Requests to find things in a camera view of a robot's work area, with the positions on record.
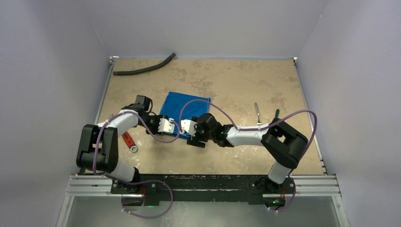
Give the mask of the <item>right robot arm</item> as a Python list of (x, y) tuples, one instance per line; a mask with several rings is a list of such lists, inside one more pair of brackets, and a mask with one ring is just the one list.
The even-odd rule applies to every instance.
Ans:
[(265, 147), (275, 159), (265, 180), (270, 192), (283, 188), (287, 175), (297, 168), (309, 146), (306, 136), (280, 118), (256, 128), (236, 128), (232, 124), (222, 125), (212, 114), (205, 113), (190, 121), (182, 120), (181, 128), (190, 135), (187, 144), (196, 147), (204, 148), (209, 140), (223, 148), (242, 145)]

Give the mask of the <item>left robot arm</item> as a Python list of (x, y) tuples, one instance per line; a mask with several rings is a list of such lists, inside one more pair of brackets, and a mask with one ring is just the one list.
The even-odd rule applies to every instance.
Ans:
[(77, 166), (123, 181), (122, 186), (128, 193), (138, 192), (141, 187), (139, 170), (119, 159), (118, 139), (137, 126), (144, 127), (147, 134), (160, 134), (160, 122), (167, 116), (151, 112), (152, 105), (152, 99), (138, 95), (134, 103), (124, 106), (108, 120), (97, 125), (86, 124), (79, 141)]

